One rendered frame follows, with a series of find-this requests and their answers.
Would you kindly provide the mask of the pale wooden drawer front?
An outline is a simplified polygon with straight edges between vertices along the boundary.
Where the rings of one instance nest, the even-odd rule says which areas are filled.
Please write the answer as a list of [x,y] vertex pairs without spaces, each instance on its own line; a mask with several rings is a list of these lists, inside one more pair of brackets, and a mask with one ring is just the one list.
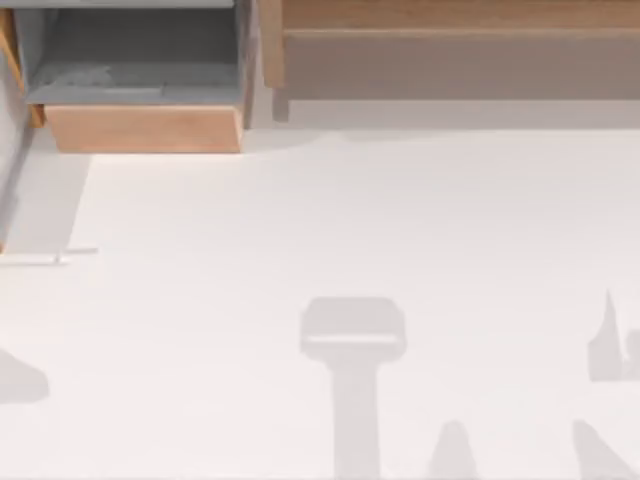
[[66,153],[238,153],[244,112],[216,105],[48,105]]

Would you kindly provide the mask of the wooden open shelf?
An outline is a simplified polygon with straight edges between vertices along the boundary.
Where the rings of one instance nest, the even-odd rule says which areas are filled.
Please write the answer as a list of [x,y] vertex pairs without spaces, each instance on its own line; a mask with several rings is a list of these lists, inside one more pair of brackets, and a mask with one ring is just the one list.
[[294,101],[640,100],[640,0],[256,0]]

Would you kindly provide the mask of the pulled-out grey drawer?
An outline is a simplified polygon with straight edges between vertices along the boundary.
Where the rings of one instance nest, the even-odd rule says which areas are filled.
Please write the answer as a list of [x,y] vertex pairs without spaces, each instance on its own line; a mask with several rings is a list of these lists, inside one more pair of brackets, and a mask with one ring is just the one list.
[[0,0],[26,99],[44,105],[234,105],[253,0]]

